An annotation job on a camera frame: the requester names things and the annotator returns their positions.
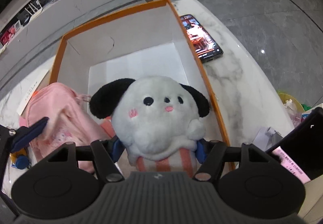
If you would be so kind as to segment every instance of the pink paper label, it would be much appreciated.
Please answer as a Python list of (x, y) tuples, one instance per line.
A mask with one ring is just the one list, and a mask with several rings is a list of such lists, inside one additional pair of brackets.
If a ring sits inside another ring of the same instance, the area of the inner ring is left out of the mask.
[(282, 160), (280, 164), (289, 170), (293, 175), (298, 177), (303, 184), (311, 181), (305, 172), (288, 156), (284, 150), (282, 150), (281, 147), (276, 148), (274, 151), (272, 151), (272, 153), (279, 156)]

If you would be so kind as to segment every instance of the white box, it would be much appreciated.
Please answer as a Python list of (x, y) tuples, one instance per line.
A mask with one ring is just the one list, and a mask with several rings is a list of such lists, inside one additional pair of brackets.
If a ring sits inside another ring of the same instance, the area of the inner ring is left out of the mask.
[(169, 0), (124, 9), (65, 34), (50, 83), (93, 95), (116, 79), (151, 75), (171, 77), (203, 93), (211, 103), (210, 114), (201, 119), (205, 138), (230, 145), (208, 77)]

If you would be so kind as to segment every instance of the floor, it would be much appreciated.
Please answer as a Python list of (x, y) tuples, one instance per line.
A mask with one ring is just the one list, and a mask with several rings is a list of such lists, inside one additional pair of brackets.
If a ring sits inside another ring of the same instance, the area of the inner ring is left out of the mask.
[[(0, 81), (0, 98), (54, 55), (60, 37), (68, 30), (115, 9), (146, 1), (149, 0), (115, 0), (67, 24)], [(309, 106), (323, 101), (323, 0), (199, 1), (241, 41), (276, 90)]]

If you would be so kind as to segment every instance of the plush eye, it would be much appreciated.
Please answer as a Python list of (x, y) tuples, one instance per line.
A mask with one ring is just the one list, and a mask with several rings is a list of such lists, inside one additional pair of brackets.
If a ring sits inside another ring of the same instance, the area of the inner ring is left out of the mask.
[(152, 97), (145, 97), (145, 99), (143, 100), (143, 103), (145, 105), (151, 105), (152, 103), (154, 103), (154, 99)]
[(183, 104), (183, 103), (184, 103), (184, 101), (183, 101), (183, 99), (182, 99), (181, 97), (177, 97), (177, 99), (178, 99), (178, 102), (179, 102), (179, 103), (181, 103), (181, 104)]

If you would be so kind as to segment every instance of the pink blush cheek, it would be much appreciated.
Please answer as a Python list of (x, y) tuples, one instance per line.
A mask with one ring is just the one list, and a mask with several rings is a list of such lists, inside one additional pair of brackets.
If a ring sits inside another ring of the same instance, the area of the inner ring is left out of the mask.
[(130, 110), (129, 111), (129, 117), (130, 118), (134, 118), (134, 117), (136, 117), (138, 115), (138, 112), (137, 112), (137, 110), (136, 109), (132, 109), (132, 110)]
[(173, 107), (172, 106), (167, 106), (167, 107), (165, 107), (165, 110), (167, 111), (167, 112), (170, 112), (170, 111), (173, 111)]

